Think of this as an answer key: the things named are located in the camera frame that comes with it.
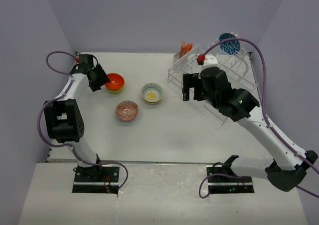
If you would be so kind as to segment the orange bowl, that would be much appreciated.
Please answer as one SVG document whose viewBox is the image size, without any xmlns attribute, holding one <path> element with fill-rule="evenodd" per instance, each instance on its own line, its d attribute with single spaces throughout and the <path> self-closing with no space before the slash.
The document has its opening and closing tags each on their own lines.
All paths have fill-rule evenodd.
<svg viewBox="0 0 319 225">
<path fill-rule="evenodd" d="M 109 78 L 109 82 L 105 84 L 106 88 L 110 91 L 120 90 L 125 85 L 124 78 L 117 73 L 109 73 L 107 74 Z"/>
</svg>

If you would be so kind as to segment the lime green bowl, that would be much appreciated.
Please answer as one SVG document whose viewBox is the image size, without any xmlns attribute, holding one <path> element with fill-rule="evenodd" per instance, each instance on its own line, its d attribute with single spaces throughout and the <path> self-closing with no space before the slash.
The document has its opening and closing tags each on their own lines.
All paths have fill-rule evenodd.
<svg viewBox="0 0 319 225">
<path fill-rule="evenodd" d="M 124 88 L 125 88 L 124 86 L 122 88 L 118 89 L 118 90 L 110 90 L 110 89 L 107 88 L 107 91 L 109 93 L 111 93 L 111 94 L 119 94 L 119 93 L 121 93 L 124 90 Z"/>
</svg>

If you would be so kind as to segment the blue yellow sun bowl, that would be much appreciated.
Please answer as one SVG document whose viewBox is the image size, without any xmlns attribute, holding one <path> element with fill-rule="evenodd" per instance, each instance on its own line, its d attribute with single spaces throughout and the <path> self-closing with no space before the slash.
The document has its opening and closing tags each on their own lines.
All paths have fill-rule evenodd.
<svg viewBox="0 0 319 225">
<path fill-rule="evenodd" d="M 156 83 L 147 83 L 141 89 L 141 97 L 145 97 L 151 101 L 163 98 L 163 89 Z"/>
</svg>

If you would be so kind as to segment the red patterned glass bowl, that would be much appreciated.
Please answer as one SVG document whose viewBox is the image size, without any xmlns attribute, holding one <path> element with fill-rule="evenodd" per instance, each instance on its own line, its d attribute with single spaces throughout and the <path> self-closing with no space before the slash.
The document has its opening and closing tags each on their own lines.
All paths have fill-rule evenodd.
<svg viewBox="0 0 319 225">
<path fill-rule="evenodd" d="M 116 106 L 116 117 L 124 122 L 130 122 L 134 120 L 139 112 L 138 105 L 131 100 L 125 100 L 120 102 Z"/>
</svg>

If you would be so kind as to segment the black bowl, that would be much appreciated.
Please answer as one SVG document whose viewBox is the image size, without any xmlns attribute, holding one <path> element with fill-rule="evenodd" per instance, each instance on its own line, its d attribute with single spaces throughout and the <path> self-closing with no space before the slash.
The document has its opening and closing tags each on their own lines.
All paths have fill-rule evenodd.
<svg viewBox="0 0 319 225">
<path fill-rule="evenodd" d="M 219 37 L 219 41 L 224 41 L 229 38 L 236 38 L 229 32 L 223 33 Z M 235 55 L 240 52 L 241 44 L 239 40 L 227 41 L 219 45 L 220 49 L 229 55 Z"/>
</svg>

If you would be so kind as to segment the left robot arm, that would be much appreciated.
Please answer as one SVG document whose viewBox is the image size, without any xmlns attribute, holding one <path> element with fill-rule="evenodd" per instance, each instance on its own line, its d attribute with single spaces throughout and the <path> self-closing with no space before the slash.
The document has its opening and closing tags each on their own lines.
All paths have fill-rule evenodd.
<svg viewBox="0 0 319 225">
<path fill-rule="evenodd" d="M 74 59 L 75 65 L 66 74 L 67 84 L 57 97 L 44 103 L 39 116 L 45 117 L 47 134 L 57 142 L 49 145 L 68 148 L 78 161 L 76 172 L 97 182 L 104 170 L 99 156 L 83 137 L 85 125 L 77 101 L 87 88 L 96 92 L 110 80 L 94 55 L 80 54 Z"/>
</svg>

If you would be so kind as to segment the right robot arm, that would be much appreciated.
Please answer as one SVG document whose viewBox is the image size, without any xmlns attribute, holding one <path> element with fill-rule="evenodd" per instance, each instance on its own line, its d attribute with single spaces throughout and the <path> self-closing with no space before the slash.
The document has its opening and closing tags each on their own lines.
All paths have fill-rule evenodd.
<svg viewBox="0 0 319 225">
<path fill-rule="evenodd" d="M 245 128 L 272 156 L 265 160 L 231 156 L 217 176 L 229 182 L 245 177 L 261 178 L 284 192 L 299 186 L 307 169 L 318 159 L 317 153 L 305 151 L 284 135 L 263 114 L 259 101 L 249 91 L 232 88 L 225 71 L 216 66 L 205 67 L 199 73 L 186 73 L 182 83 L 184 101 L 189 100 L 193 88 L 194 100 L 208 102 L 223 116 Z"/>
</svg>

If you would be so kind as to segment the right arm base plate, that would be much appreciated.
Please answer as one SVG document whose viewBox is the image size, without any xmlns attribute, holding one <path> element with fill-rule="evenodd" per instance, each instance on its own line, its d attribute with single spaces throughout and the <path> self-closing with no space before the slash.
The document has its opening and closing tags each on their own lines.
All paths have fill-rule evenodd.
<svg viewBox="0 0 319 225">
<path fill-rule="evenodd" d="M 221 164 L 206 167 L 207 175 L 225 174 L 236 175 L 230 169 L 222 168 Z M 208 191 L 210 194 L 250 194 L 254 193 L 253 181 L 251 177 L 241 179 L 229 178 L 225 176 L 214 176 L 208 179 Z"/>
</svg>

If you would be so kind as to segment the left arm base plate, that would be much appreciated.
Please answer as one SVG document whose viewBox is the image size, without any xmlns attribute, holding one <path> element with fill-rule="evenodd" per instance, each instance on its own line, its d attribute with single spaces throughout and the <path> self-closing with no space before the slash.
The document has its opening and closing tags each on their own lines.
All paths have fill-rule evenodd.
<svg viewBox="0 0 319 225">
<path fill-rule="evenodd" d="M 119 167 L 76 167 L 72 193 L 118 194 Z"/>
</svg>

